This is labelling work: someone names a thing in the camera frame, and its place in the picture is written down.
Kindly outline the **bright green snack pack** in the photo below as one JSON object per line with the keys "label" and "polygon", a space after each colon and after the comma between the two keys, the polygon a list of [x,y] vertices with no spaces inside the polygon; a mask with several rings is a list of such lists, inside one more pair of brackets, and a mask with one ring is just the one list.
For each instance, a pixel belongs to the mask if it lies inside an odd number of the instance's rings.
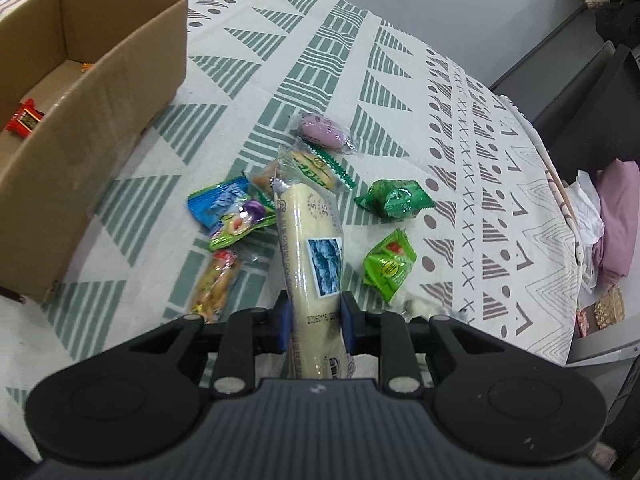
{"label": "bright green snack pack", "polygon": [[404,229],[393,230],[363,260],[363,284],[373,287],[388,304],[413,269],[416,252]]}

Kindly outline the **blue green jelly snack pack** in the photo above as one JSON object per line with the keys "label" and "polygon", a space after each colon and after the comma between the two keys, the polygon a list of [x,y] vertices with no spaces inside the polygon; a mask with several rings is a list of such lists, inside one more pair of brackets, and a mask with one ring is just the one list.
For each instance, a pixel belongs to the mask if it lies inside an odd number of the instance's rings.
{"label": "blue green jelly snack pack", "polygon": [[206,229],[211,252],[226,249],[277,222],[272,199],[244,174],[190,194],[186,206]]}

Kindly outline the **dark green candy pack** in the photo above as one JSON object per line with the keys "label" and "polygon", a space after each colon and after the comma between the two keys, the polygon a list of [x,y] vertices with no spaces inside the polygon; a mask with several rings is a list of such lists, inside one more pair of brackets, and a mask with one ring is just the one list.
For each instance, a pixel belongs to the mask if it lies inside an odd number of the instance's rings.
{"label": "dark green candy pack", "polygon": [[434,200],[415,180],[376,180],[354,202],[384,220],[416,218],[421,210],[435,207]]}

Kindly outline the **clear green-edged biscuit pack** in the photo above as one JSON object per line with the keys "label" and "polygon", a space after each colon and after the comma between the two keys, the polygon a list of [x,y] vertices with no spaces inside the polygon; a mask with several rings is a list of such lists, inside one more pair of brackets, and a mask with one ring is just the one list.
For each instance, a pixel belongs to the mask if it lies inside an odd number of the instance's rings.
{"label": "clear green-edged biscuit pack", "polygon": [[[293,148],[280,151],[288,155],[293,165],[308,179],[334,193],[356,188],[355,180],[329,153],[315,148]],[[277,177],[279,159],[275,158],[262,168],[253,171],[248,180],[267,195],[272,194],[272,182]]]}

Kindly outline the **clear yellow snack pack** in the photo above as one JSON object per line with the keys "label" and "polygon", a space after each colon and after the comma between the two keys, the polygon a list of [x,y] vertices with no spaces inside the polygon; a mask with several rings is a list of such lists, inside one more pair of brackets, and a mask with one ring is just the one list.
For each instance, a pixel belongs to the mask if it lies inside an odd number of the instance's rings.
{"label": "clear yellow snack pack", "polygon": [[201,315],[207,324],[217,323],[240,269],[236,252],[230,249],[213,252],[212,260],[195,286],[191,312]]}

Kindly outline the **long cream bread snack pack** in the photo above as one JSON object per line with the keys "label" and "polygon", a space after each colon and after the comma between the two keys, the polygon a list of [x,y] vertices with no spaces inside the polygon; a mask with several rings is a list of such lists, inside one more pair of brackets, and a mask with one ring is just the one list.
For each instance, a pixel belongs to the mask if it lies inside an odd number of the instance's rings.
{"label": "long cream bread snack pack", "polygon": [[340,321],[343,229],[335,196],[307,180],[273,181],[288,298],[291,363],[297,378],[344,379],[348,357]]}

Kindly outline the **patterned white green bedspread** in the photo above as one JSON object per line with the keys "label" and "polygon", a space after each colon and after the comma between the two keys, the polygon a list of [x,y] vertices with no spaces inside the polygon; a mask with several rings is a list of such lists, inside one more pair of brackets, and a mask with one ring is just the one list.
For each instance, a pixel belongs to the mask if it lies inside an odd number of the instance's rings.
{"label": "patterned white green bedspread", "polygon": [[[4,10],[24,0],[1,0]],[[577,307],[576,235],[539,136],[419,39],[344,0],[189,0],[186,80],[93,211],[66,277],[43,302],[1,304],[1,430],[37,456],[30,390],[188,310],[209,257],[189,194],[261,170],[319,112],[356,136],[337,209],[342,284],[363,284],[388,225],[355,200],[380,179],[416,180],[434,207],[406,231],[408,291],[463,311],[492,336],[564,364]]]}

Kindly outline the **brown cardboard box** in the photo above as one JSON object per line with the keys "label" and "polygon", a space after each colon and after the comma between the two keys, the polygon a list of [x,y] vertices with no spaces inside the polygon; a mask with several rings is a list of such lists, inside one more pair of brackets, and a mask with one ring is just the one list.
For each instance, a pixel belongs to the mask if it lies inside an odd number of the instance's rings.
{"label": "brown cardboard box", "polygon": [[186,76],[186,0],[25,0],[1,19],[1,285],[48,296]]}

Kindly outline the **red candy wrapper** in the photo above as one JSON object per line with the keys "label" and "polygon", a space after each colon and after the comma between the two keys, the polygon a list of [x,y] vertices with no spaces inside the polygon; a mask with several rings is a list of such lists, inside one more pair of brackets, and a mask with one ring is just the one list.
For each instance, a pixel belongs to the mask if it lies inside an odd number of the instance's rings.
{"label": "red candy wrapper", "polygon": [[20,138],[28,138],[42,121],[44,114],[37,110],[33,99],[24,101],[6,124],[9,133],[17,134]]}

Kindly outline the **pink pillow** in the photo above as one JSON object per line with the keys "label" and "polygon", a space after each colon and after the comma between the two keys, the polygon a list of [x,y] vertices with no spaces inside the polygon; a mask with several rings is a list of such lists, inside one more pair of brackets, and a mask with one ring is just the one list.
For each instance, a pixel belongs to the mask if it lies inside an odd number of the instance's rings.
{"label": "pink pillow", "polygon": [[614,159],[599,172],[596,189],[604,234],[592,255],[599,272],[598,286],[608,290],[626,278],[634,258],[639,224],[638,164]]}

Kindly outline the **purple round pastry pack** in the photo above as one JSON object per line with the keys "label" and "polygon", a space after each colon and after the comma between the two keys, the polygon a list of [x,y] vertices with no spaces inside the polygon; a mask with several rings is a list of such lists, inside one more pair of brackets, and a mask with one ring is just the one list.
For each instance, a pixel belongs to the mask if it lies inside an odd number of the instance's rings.
{"label": "purple round pastry pack", "polygon": [[340,154],[358,152],[358,144],[349,128],[316,113],[300,113],[297,134],[307,142]]}

